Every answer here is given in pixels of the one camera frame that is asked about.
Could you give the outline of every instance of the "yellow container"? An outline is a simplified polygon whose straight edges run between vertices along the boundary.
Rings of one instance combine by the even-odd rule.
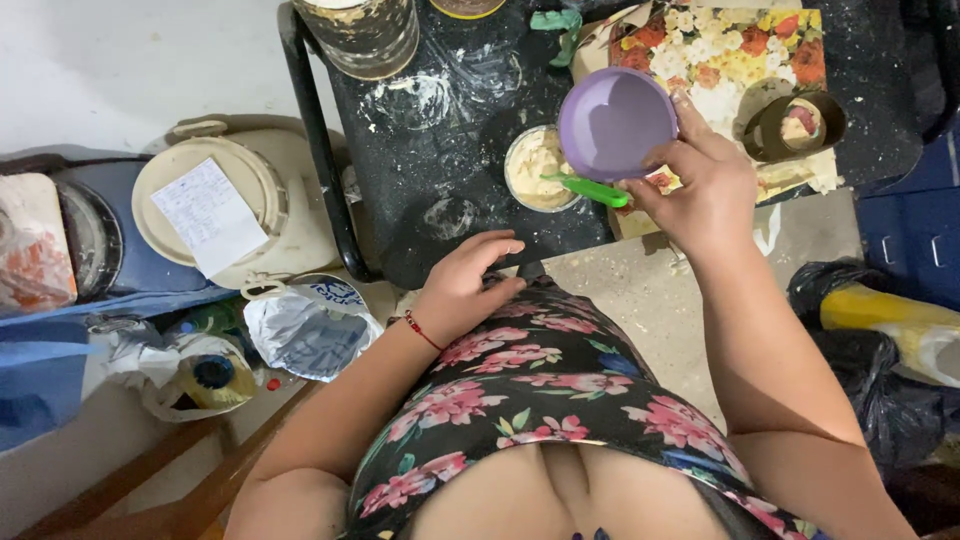
[[[859,283],[838,288],[820,304],[825,329],[867,329],[894,338],[906,367],[960,387],[960,313],[877,292]]]

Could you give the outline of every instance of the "jar lid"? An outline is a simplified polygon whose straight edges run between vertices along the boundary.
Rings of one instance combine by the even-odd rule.
[[[279,209],[285,191],[260,156],[222,137],[201,136],[185,140],[161,152],[143,167],[133,185],[132,210],[136,227],[150,247],[165,258],[186,266],[196,266],[197,261],[150,197],[208,158],[213,158],[224,171],[253,210],[257,223],[267,236],[273,236],[282,226]]]

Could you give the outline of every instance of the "black table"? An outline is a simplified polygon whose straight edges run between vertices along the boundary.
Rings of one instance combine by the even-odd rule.
[[[503,267],[613,242],[603,205],[584,200],[563,212],[535,212],[514,200],[503,178],[510,143],[527,128],[553,123],[573,84],[568,70],[547,64],[557,52],[557,33],[527,27],[535,9],[557,6],[510,0],[493,15],[463,21],[439,13],[427,0],[417,3],[420,45],[399,74],[370,83],[327,64],[382,274],[359,255],[333,164],[304,40],[315,51],[319,47],[293,9],[280,7],[284,52],[349,272],[361,281],[382,277],[416,289],[465,237],[491,229],[514,229],[527,243]],[[922,142],[897,1],[819,0],[807,6],[823,11],[828,88],[850,119],[836,147],[839,174],[847,185],[905,174]],[[601,16],[620,7],[607,6]],[[415,95],[386,88],[411,76],[443,90]],[[420,106],[421,98],[444,94],[446,101]],[[385,95],[394,101],[384,103]],[[770,203],[812,193],[802,186]]]

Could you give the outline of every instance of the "black garbage bag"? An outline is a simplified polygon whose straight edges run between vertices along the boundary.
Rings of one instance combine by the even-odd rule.
[[[810,335],[847,393],[881,471],[916,465],[940,446],[947,420],[943,397],[891,371],[900,353],[890,336],[871,330]]]
[[[808,262],[787,285],[787,299],[807,330],[821,330],[820,304],[837,287],[857,282],[879,292],[893,292],[893,280],[854,258]]]

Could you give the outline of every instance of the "white plastic bag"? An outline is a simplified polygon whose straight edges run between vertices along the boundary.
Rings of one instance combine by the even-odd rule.
[[[332,380],[383,333],[360,293],[323,275],[285,285],[244,308],[253,346],[270,367],[312,380]]]

